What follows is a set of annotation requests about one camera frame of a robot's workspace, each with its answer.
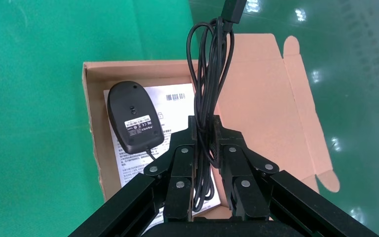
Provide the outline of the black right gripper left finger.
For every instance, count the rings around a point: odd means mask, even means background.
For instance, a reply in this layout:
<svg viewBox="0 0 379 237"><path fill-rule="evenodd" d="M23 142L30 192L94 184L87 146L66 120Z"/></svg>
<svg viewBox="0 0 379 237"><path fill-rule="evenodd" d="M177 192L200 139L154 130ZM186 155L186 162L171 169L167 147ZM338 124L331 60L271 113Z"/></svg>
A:
<svg viewBox="0 0 379 237"><path fill-rule="evenodd" d="M164 204L164 223L192 218L195 132L195 117L188 116L188 128L172 133L169 150L144 168L155 179L154 199Z"/></svg>

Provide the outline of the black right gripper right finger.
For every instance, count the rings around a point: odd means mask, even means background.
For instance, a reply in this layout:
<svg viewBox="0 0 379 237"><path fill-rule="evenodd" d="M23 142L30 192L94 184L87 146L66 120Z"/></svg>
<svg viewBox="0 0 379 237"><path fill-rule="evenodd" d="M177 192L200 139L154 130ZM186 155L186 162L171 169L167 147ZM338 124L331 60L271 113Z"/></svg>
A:
<svg viewBox="0 0 379 237"><path fill-rule="evenodd" d="M223 127L219 116L213 117L210 147L232 215L244 221L269 220L272 185L268 180L279 172L278 165L248 148L242 133Z"/></svg>

